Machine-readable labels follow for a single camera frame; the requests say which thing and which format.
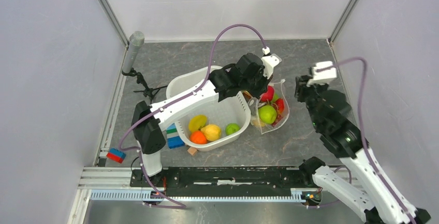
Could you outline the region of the red apple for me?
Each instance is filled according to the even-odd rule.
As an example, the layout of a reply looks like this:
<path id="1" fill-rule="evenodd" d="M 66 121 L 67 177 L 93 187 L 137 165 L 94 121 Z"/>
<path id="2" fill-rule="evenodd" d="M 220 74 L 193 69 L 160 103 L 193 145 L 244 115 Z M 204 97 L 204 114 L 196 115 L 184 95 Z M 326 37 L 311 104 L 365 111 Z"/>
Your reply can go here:
<path id="1" fill-rule="evenodd" d="M 260 102 L 271 103 L 274 97 L 275 90 L 272 86 L 267 86 L 267 91 L 260 96 Z"/>

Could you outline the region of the green pear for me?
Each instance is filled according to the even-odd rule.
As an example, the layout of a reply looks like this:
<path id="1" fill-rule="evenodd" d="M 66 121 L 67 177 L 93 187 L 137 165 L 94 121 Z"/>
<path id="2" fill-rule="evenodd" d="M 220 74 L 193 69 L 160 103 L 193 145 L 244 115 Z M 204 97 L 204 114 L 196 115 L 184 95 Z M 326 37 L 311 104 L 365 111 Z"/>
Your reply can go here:
<path id="1" fill-rule="evenodd" d="M 278 94 L 274 93 L 271 102 L 276 102 L 279 99 Z"/>

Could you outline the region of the clear dotted zip bag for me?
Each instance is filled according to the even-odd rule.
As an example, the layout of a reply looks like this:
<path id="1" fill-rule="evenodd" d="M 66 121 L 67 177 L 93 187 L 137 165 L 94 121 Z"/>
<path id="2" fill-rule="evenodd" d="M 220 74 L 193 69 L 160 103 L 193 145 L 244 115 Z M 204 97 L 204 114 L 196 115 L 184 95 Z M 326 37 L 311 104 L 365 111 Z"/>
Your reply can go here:
<path id="1" fill-rule="evenodd" d="M 246 102 L 251 111 L 250 124 L 264 135 L 280 129 L 290 115 L 286 99 L 285 79 L 269 83 L 267 91 L 259 98 L 245 92 Z"/>

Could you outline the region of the red orange mango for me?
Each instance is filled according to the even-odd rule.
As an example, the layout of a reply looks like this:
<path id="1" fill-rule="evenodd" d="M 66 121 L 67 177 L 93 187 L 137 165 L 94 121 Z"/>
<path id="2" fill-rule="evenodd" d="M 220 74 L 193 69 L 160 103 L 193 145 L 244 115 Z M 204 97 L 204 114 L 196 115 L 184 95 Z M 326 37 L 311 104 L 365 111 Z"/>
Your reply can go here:
<path id="1" fill-rule="evenodd" d="M 278 114 L 282 114 L 285 110 L 284 99 L 279 98 L 275 101 L 275 106 Z"/>

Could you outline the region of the green apple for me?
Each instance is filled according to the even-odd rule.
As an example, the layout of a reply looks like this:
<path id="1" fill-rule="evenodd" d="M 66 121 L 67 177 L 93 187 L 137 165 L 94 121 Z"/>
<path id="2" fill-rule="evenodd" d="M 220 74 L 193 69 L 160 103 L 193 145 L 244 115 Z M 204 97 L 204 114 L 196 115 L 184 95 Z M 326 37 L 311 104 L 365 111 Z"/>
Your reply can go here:
<path id="1" fill-rule="evenodd" d="M 276 117 L 277 111 L 271 105 L 265 105 L 258 109 L 259 118 L 266 124 L 272 124 Z"/>

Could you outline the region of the yellow apple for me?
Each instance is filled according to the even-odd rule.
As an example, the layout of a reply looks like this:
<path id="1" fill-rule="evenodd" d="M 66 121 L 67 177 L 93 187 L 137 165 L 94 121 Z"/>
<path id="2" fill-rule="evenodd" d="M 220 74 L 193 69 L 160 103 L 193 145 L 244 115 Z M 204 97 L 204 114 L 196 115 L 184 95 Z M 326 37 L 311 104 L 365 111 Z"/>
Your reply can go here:
<path id="1" fill-rule="evenodd" d="M 251 117 L 251 124 L 257 128 L 263 128 L 266 126 L 266 123 L 264 123 L 260 118 L 255 116 Z"/>

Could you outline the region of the red grape bunch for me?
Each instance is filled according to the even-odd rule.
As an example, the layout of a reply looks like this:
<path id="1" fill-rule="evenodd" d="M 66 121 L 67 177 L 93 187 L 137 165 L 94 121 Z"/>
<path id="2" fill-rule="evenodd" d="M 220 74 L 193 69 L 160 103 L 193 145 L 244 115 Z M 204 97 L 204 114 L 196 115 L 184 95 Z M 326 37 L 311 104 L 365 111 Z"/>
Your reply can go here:
<path id="1" fill-rule="evenodd" d="M 271 126 L 275 127 L 282 120 L 283 120 L 283 115 L 278 113 L 275 121 L 271 124 Z"/>

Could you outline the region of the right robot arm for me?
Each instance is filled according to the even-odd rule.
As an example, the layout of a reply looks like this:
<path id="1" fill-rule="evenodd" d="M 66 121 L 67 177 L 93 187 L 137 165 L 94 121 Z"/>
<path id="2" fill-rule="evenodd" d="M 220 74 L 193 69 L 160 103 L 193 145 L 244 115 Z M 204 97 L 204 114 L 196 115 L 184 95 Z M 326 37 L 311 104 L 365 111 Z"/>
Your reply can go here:
<path id="1" fill-rule="evenodd" d="M 427 210 L 410 204 L 396 191 L 393 196 L 374 170 L 378 167 L 373 151 L 363 146 L 361 131 L 350 120 L 352 110 L 344 93 L 328 84 L 308 86 L 311 76 L 295 78 L 295 98 L 306 105 L 313 127 L 325 148 L 354 174 L 363 187 L 358 190 L 339 178 L 317 157 L 306 160 L 299 169 L 299 181 L 306 187 L 317 185 L 329 191 L 364 223 L 427 223 Z"/>

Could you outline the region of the orange green block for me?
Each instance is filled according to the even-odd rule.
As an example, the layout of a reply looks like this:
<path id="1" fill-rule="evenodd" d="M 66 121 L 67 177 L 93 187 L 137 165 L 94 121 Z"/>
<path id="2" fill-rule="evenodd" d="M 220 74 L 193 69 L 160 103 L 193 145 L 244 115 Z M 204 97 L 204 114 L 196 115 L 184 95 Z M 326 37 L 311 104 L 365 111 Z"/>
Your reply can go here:
<path id="1" fill-rule="evenodd" d="M 246 100 L 249 100 L 252 98 L 252 95 L 247 91 L 243 91 L 242 94 Z"/>

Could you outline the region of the white plastic basket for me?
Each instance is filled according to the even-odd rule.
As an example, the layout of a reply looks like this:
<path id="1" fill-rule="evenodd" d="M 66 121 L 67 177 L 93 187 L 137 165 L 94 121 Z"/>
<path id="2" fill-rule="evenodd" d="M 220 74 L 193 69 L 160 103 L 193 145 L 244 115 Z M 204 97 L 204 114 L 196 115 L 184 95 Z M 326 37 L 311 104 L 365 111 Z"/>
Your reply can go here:
<path id="1" fill-rule="evenodd" d="M 166 98 L 172 98 L 175 95 L 192 88 L 205 79 L 206 74 L 207 68 L 204 67 L 172 79 L 166 89 Z M 205 115 L 208 119 L 208 124 L 218 125 L 222 130 L 221 138 L 216 141 L 208 142 L 204 145 L 191 142 L 189 140 L 191 132 L 188 129 L 188 124 L 191 118 L 196 115 Z M 189 114 L 182 117 L 174 124 L 176 125 L 179 136 L 186 145 L 194 147 L 201 152 L 207 152 L 238 139 L 240 134 L 250 124 L 250 119 L 251 111 L 245 102 L 243 94 L 238 93 L 235 97 L 227 98 L 221 102 L 215 101 L 213 103 L 196 107 L 194 110 L 190 111 Z M 236 133 L 227 136 L 225 133 L 225 128 L 230 123 L 238 124 L 241 129 Z"/>

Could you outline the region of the yellow bumpy lemon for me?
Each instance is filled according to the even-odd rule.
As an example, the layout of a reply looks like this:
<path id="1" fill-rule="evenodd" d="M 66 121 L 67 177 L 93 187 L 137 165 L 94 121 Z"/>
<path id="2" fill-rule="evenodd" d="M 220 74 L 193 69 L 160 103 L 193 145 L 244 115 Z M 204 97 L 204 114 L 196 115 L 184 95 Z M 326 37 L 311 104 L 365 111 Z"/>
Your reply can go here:
<path id="1" fill-rule="evenodd" d="M 222 130 L 218 125 L 208 124 L 200 130 L 207 141 L 216 141 L 221 138 Z"/>

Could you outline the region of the yellow starfruit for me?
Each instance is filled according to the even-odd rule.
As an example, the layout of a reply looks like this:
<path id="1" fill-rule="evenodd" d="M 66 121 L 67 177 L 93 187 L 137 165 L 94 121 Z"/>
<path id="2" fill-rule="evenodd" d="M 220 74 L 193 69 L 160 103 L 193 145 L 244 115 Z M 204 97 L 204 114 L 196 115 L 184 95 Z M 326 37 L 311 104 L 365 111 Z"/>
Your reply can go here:
<path id="1" fill-rule="evenodd" d="M 205 115 L 196 115 L 189 121 L 188 129 L 191 133 L 200 130 L 207 123 L 207 117 Z"/>

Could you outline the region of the orange fruit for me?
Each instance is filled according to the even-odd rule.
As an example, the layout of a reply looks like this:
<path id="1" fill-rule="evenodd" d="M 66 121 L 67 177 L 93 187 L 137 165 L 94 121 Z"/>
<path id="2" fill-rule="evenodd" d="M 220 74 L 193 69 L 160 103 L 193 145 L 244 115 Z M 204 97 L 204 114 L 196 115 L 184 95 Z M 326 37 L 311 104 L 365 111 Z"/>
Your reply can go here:
<path id="1" fill-rule="evenodd" d="M 193 132 L 190 135 L 189 140 L 195 144 L 200 144 L 200 145 L 204 145 L 208 143 L 205 135 L 200 130 Z"/>

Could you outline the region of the black microphone tripod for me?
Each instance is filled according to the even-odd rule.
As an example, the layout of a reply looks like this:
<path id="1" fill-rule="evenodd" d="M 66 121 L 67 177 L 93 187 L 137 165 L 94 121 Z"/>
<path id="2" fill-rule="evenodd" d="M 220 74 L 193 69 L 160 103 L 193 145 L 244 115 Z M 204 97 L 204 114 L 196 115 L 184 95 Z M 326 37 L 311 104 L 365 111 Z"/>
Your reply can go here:
<path id="1" fill-rule="evenodd" d="M 161 89 L 167 88 L 168 85 L 151 88 L 148 86 L 144 76 L 142 73 L 137 72 L 134 70 L 134 68 L 131 68 L 131 70 L 128 73 L 125 73 L 124 71 L 121 72 L 122 75 L 127 77 L 135 77 L 136 83 L 140 84 L 144 87 L 143 90 L 134 91 L 134 93 L 142 93 L 144 97 L 148 98 L 150 100 L 150 103 L 153 103 L 153 100 L 155 99 L 156 95 Z"/>

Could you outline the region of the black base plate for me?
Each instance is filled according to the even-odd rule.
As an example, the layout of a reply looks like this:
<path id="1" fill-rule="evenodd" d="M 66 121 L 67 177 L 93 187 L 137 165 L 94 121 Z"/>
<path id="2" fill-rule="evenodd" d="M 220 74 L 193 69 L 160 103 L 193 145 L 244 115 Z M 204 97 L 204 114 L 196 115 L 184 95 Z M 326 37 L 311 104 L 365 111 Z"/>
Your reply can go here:
<path id="1" fill-rule="evenodd" d="M 286 197 L 291 189 L 314 189 L 297 167 L 168 167 L 151 176 L 169 197 Z"/>

